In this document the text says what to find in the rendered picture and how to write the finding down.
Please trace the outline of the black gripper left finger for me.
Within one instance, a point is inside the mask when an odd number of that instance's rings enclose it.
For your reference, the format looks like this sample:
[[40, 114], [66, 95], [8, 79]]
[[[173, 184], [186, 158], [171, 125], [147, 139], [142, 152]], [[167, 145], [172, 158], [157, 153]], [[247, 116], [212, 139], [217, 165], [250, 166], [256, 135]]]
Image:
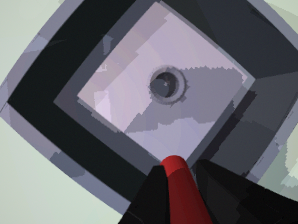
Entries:
[[170, 224], [168, 176], [154, 165], [118, 224]]

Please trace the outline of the dark grey open square box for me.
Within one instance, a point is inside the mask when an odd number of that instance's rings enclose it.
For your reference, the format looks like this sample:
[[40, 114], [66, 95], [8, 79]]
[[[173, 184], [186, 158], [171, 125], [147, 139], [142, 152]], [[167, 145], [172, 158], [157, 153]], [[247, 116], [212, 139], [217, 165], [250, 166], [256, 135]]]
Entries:
[[194, 181], [212, 160], [257, 184], [298, 124], [298, 34], [265, 0], [65, 0], [1, 83], [0, 116], [121, 216], [161, 160], [78, 93], [154, 2], [247, 76], [186, 159]]

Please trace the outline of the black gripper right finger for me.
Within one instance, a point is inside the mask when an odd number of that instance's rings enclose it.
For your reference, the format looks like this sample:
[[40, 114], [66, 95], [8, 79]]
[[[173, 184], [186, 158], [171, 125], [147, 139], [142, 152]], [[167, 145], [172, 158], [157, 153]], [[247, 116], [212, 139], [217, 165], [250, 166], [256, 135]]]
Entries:
[[214, 164], [198, 160], [198, 192], [213, 224], [298, 224], [298, 201]]

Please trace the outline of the red peg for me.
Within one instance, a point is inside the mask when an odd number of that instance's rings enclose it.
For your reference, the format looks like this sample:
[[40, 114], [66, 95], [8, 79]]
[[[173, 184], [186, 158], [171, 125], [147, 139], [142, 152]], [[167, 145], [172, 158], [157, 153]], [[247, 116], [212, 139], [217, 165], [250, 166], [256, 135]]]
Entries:
[[170, 224], [213, 224], [184, 157], [166, 156], [161, 165], [168, 176]]

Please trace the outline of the pale grey square plate with center hole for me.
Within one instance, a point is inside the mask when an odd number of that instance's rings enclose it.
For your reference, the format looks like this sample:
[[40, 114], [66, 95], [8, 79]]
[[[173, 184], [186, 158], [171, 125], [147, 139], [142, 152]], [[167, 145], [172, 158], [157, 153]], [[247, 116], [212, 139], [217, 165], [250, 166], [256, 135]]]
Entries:
[[[162, 161], [188, 159], [234, 99], [245, 73], [188, 24], [153, 3], [78, 97]], [[168, 81], [158, 95], [154, 80]]]

